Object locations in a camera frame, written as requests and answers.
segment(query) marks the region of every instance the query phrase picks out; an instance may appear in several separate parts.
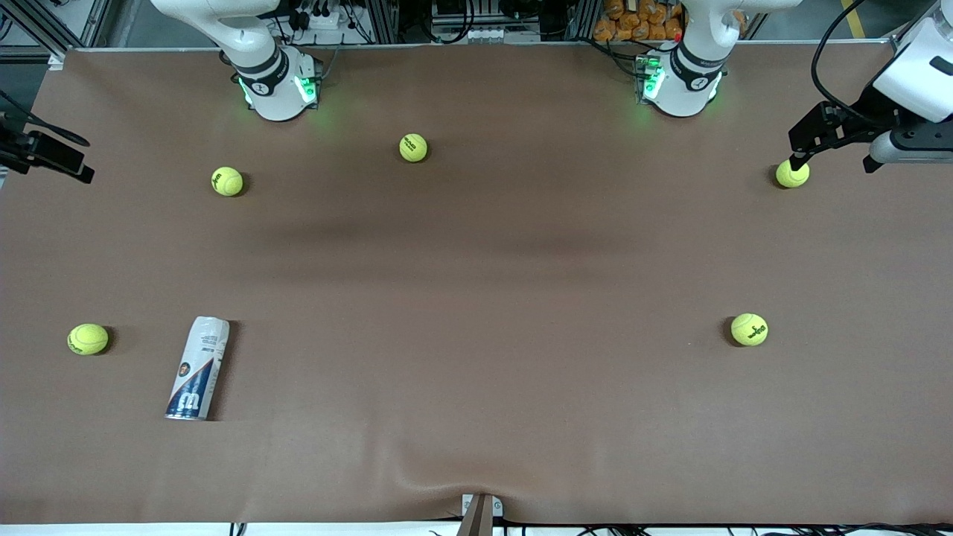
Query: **tennis ball logo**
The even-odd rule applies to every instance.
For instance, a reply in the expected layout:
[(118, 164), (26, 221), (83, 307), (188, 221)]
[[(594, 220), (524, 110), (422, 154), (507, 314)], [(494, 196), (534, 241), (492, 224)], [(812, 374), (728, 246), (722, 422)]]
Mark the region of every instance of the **tennis ball logo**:
[(760, 334), (764, 333), (765, 331), (767, 331), (768, 328), (767, 328), (767, 326), (765, 326), (765, 325), (760, 325), (760, 326), (751, 326), (751, 329), (752, 329), (753, 333), (748, 336), (748, 339), (753, 339), (753, 338), (757, 337), (758, 335), (760, 335)]

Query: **white and blue can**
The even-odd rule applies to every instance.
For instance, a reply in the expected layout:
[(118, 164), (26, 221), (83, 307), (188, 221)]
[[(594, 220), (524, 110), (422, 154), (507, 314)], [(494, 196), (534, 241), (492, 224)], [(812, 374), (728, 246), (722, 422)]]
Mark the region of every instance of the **white and blue can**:
[(166, 406), (167, 419), (205, 421), (208, 418), (228, 341), (227, 320), (198, 317), (192, 322)]

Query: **table surface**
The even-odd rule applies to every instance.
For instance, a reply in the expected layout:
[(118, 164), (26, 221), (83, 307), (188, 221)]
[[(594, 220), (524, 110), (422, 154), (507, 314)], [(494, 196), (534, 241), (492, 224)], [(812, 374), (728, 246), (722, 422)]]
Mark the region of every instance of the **table surface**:
[[(36, 111), (93, 184), (0, 193), (0, 520), (951, 521), (950, 168), (776, 187), (812, 52), (739, 47), (679, 120), (590, 48), (346, 51), (283, 124), (212, 53), (71, 53)], [(233, 322), (213, 422), (167, 421), (199, 315)]]

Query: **brown table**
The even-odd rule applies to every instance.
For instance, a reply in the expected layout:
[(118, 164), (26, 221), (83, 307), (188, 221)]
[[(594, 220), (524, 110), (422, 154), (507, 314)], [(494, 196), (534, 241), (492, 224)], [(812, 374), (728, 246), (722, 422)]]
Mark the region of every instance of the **brown table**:
[[(347, 51), (284, 124), (212, 53), (70, 54), (36, 111), (93, 184), (0, 192), (0, 520), (953, 521), (950, 168), (775, 187), (812, 51), (739, 47), (685, 120), (590, 48)], [(197, 315), (234, 326), (214, 422), (167, 421)]]

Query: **cylindrical tube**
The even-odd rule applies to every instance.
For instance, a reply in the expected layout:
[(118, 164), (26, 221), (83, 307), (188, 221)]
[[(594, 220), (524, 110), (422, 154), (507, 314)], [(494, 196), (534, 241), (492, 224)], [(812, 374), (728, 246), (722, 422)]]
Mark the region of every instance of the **cylindrical tube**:
[(167, 419), (206, 420), (228, 340), (227, 320), (215, 317), (195, 319), (172, 385), (172, 395), (166, 407)]

